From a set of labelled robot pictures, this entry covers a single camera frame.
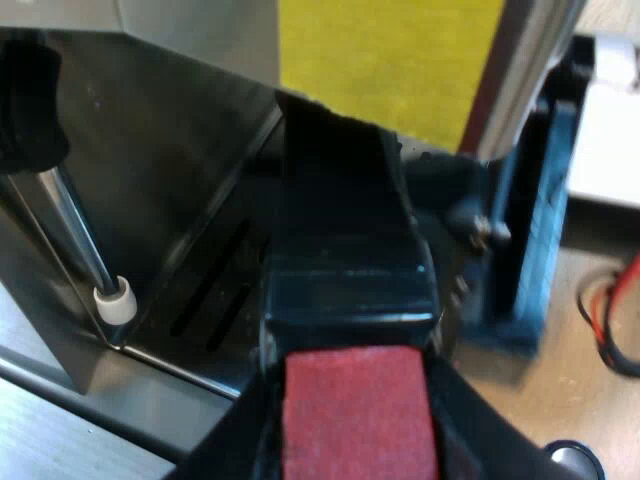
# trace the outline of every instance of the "black rubber part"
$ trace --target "black rubber part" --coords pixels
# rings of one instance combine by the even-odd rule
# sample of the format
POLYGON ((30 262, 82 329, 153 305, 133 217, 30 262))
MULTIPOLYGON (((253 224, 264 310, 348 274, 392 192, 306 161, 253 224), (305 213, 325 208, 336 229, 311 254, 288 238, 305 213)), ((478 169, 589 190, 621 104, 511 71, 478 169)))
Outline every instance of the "black rubber part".
POLYGON ((606 480, 604 468, 602 468, 602 464, 600 463, 600 460, 598 460, 598 457, 595 456, 589 447, 580 442, 576 442, 575 440, 556 440, 544 447, 544 450, 549 454, 549 457, 551 457, 553 452, 560 450, 561 448, 573 448, 583 453, 584 456, 593 464, 593 468, 595 468, 598 475, 598 480, 606 480))
POLYGON ((0 54, 0 173, 43 172, 69 154, 58 122, 60 55, 40 44, 8 41, 0 54))

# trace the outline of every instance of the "brushed steel surface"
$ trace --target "brushed steel surface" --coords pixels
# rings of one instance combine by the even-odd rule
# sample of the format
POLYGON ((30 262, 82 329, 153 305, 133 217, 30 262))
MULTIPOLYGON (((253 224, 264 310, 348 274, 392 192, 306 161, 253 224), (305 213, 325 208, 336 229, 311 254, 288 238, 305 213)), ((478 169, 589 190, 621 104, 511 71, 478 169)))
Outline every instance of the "brushed steel surface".
POLYGON ((95 287, 104 296, 117 294, 118 280, 102 258, 93 229, 82 210, 64 164, 40 172, 37 176, 95 287))
MULTIPOLYGON (((1 378, 172 461, 190 452, 231 406, 227 399, 92 339, 65 345, 70 363, 93 364, 80 394, 2 283, 0 319, 1 378)), ((0 457, 6 454, 3 449, 0 457)))
POLYGON ((585 1, 507 0, 462 152, 487 162, 511 151, 548 70, 560 60, 571 39, 585 1))
POLYGON ((0 0, 7 27, 119 31, 118 0, 0 0))
MULTIPOLYGON (((47 41, 62 55, 65 165, 105 263, 136 292, 139 320, 273 126, 273 91, 124 36, 56 33, 47 41)), ((120 347, 136 320, 113 327, 99 319, 93 282, 35 176, 12 181, 63 259, 86 329, 93 322, 120 347)))
POLYGON ((255 371, 260 279, 280 186, 281 124, 125 347, 229 398, 255 371))
POLYGON ((173 464, 0 379, 0 477, 161 478, 173 464))
MULTIPOLYGON (((575 288, 593 269, 620 266, 636 243, 596 255, 563 248, 558 256, 547 329, 532 361, 462 344, 454 365, 473 387, 539 446, 559 439, 577 440, 600 459, 607 478, 640 476, 640 385, 609 371, 597 354, 593 333, 575 306, 575 288)), ((599 231, 600 237, 607 232, 599 231)), ((640 288, 629 292, 613 321, 621 348, 640 356, 640 288)))
POLYGON ((276 0, 119 3, 129 35, 266 85, 279 85, 276 0))

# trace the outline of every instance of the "black cable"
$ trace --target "black cable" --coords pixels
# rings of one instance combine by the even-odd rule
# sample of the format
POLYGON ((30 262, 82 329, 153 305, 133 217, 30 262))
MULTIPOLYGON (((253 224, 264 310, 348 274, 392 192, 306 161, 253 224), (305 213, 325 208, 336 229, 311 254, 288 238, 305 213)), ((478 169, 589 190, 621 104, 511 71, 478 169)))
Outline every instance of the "black cable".
POLYGON ((593 284, 593 282, 605 277, 615 279, 618 276, 618 273, 618 270, 612 268, 601 268, 589 272, 582 278, 582 280, 580 280, 580 283, 578 283, 578 287, 576 288, 576 305, 578 306, 578 311, 580 312, 583 320, 587 322, 591 328, 593 328, 594 320, 591 318, 589 312, 584 307, 582 298, 584 297, 585 292, 593 284))
MULTIPOLYGON (((578 287, 576 288, 576 305, 578 306, 578 311, 580 312, 580 315, 582 316, 583 320, 587 322, 587 324, 594 331, 595 331, 595 327, 593 325, 594 325, 594 322, 597 321, 597 319, 592 319, 591 316, 589 315, 589 312, 585 308, 584 301, 583 301, 584 294, 595 281, 601 278, 610 278, 611 280, 615 280, 619 273, 620 272, 618 270, 611 269, 611 268, 602 268, 599 270, 594 270, 593 272, 590 272, 587 275, 585 275, 580 281, 580 283, 578 284, 578 287)), ((623 372, 619 371, 618 366, 614 362, 614 358, 611 356, 609 352, 609 345, 607 345, 606 337, 605 337, 604 343, 600 343, 598 341, 598 338, 596 337, 596 346, 598 349, 598 355, 600 356, 600 359, 602 360, 602 362, 614 372, 624 375, 623 372)))
POLYGON ((611 306, 612 295, 607 295, 606 306, 604 310, 604 337, 607 354, 615 366, 614 370, 620 375, 632 378, 640 378, 640 362, 630 360, 618 348, 613 335, 611 334, 611 306))

